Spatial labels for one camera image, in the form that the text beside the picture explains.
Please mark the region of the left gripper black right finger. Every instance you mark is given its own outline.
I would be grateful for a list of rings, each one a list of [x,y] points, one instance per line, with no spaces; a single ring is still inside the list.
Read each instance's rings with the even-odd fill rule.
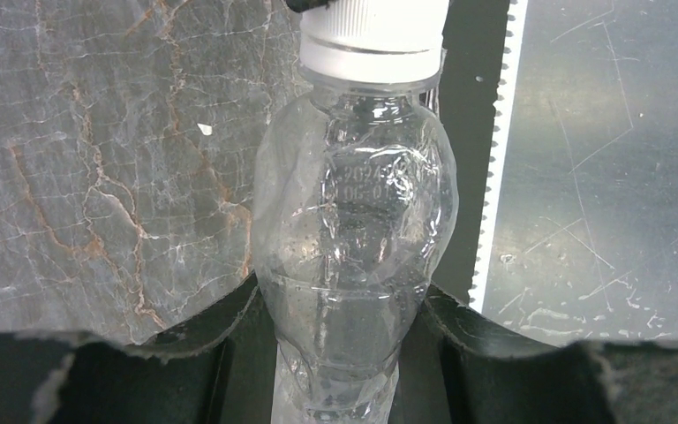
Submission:
[[[401,423],[678,423],[678,341],[555,347],[431,286],[401,347]]]

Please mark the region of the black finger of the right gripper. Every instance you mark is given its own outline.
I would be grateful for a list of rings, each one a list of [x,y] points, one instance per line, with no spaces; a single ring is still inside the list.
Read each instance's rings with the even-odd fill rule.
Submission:
[[[303,13],[320,7],[329,7],[330,0],[285,0],[286,6],[295,13]]]

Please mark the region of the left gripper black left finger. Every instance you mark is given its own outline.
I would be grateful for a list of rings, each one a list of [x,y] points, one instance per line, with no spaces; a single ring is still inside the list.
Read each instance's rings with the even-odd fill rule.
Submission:
[[[268,423],[274,379],[254,276],[142,344],[0,332],[0,423]]]

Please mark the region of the clear bottle with blue-white cap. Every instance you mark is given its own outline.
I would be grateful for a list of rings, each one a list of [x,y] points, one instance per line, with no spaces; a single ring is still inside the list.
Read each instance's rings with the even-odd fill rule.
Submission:
[[[255,164],[252,264],[284,370],[279,423],[384,423],[408,333],[456,225],[456,160],[421,101],[443,65],[446,1],[303,11],[308,92]]]

